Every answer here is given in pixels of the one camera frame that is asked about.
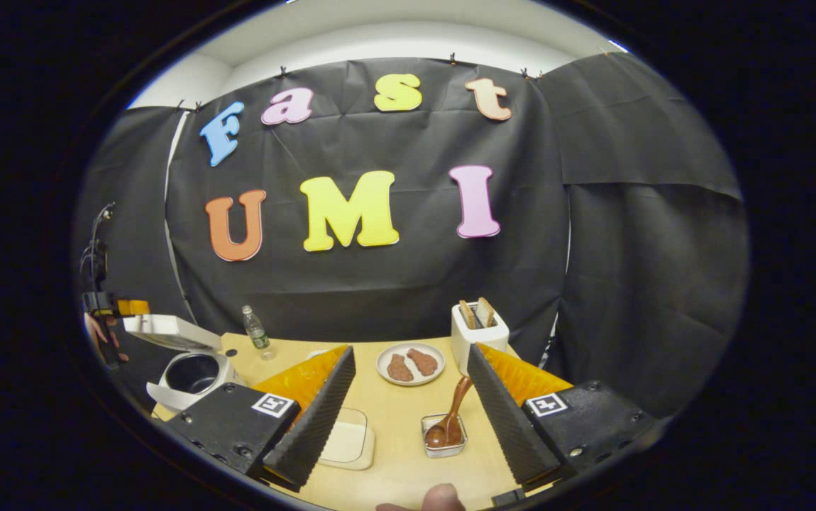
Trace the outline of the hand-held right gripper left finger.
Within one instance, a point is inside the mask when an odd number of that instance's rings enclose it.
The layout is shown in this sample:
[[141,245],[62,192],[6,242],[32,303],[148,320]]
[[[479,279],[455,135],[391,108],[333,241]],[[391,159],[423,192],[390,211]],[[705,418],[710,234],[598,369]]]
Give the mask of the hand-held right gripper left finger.
[[326,446],[354,375],[353,347],[338,346],[255,388],[220,385],[167,425],[229,468],[297,492]]

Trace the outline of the clear water bottle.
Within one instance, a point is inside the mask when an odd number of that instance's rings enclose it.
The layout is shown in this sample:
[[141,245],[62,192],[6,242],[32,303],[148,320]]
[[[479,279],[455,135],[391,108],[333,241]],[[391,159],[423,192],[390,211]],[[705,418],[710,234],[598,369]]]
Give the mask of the clear water bottle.
[[270,346],[268,334],[266,334],[263,324],[255,313],[253,313],[252,307],[250,307],[249,304],[242,306],[242,314],[247,336],[255,349],[258,350],[259,356],[265,361],[274,359],[275,352]]

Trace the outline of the white round plate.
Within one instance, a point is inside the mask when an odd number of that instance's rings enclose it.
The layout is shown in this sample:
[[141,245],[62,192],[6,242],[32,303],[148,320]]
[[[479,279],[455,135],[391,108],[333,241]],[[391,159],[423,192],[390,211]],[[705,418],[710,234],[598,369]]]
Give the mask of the white round plate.
[[[439,362],[439,368],[437,369],[437,371],[433,375],[423,376],[418,371],[417,366],[407,356],[407,352],[411,348],[415,348],[415,349],[417,349],[417,350],[419,350],[421,352],[427,353],[428,355],[433,356],[433,357],[435,357],[437,359],[437,361]],[[390,359],[391,359],[391,356],[392,356],[393,353],[401,353],[401,355],[403,355],[405,357],[406,365],[408,365],[408,368],[411,369],[412,375],[414,375],[414,381],[412,381],[412,382],[399,382],[399,381],[395,381],[395,380],[392,380],[391,378],[389,378],[389,376],[387,374],[387,366],[389,365],[389,362],[390,362]],[[399,343],[398,345],[387,347],[385,350],[383,350],[383,352],[380,353],[380,355],[377,357],[376,368],[377,368],[378,373],[382,376],[382,378],[384,378],[386,381],[390,382],[391,384],[401,385],[401,386],[418,386],[418,385],[424,385],[424,384],[427,384],[428,382],[433,381],[435,378],[437,378],[441,374],[441,372],[443,372],[443,370],[445,368],[445,357],[443,356],[443,353],[440,352],[439,349],[437,349],[436,347],[433,347],[432,345],[427,345],[427,344],[418,343],[418,342],[404,342],[404,343]]]

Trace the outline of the clear container of rice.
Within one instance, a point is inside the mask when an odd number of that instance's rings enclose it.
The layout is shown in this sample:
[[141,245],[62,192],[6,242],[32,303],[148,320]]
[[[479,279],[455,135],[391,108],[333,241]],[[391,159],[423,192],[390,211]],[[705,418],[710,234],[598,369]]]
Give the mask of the clear container of rice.
[[352,471],[369,469],[375,459],[375,431],[360,410],[343,407],[318,459],[320,465]]

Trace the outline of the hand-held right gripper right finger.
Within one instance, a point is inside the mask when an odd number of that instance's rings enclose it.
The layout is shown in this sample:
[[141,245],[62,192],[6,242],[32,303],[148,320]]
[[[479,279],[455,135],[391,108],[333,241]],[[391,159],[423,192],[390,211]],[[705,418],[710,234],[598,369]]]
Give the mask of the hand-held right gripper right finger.
[[602,470],[668,423],[606,382],[573,385],[482,343],[470,347],[467,372],[524,490]]

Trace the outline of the brown wooden spoon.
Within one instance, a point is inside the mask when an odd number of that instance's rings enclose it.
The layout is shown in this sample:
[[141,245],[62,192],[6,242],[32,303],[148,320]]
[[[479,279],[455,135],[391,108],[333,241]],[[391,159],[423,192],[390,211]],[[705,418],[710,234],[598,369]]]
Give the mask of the brown wooden spoon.
[[463,398],[472,386],[473,382],[469,376],[463,376],[460,379],[454,389],[449,412],[424,435],[424,443],[428,449],[450,449],[462,443],[463,433],[459,424],[459,409]]

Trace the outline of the white rice cooker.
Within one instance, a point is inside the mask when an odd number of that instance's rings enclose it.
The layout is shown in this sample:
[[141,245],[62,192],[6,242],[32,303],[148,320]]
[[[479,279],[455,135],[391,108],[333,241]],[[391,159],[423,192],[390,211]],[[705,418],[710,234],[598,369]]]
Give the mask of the white rice cooker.
[[186,410],[217,386],[245,385],[230,357],[224,355],[218,334],[166,314],[124,317],[123,329],[179,352],[165,366],[159,382],[146,385],[149,396],[171,413]]

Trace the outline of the white toaster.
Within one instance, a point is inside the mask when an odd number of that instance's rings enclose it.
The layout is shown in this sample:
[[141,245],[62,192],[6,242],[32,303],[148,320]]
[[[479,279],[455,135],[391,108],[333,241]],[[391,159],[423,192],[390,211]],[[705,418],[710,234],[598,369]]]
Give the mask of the white toaster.
[[494,326],[469,328],[467,314],[463,313],[462,305],[455,304],[451,308],[451,352],[461,375],[468,375],[469,353],[473,344],[483,344],[501,352],[507,351],[511,331],[498,313],[493,314],[492,322],[495,323]]

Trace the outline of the black backdrop cloth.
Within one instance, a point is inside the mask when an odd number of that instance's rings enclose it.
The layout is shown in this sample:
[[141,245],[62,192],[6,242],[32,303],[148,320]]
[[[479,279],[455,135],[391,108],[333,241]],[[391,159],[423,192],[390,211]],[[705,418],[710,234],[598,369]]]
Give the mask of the black backdrop cloth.
[[712,129],[626,54],[525,79],[385,58],[265,79],[194,112],[126,110],[86,168],[106,288],[218,334],[447,336],[485,297],[529,363],[655,417],[706,384],[738,323],[749,227]]

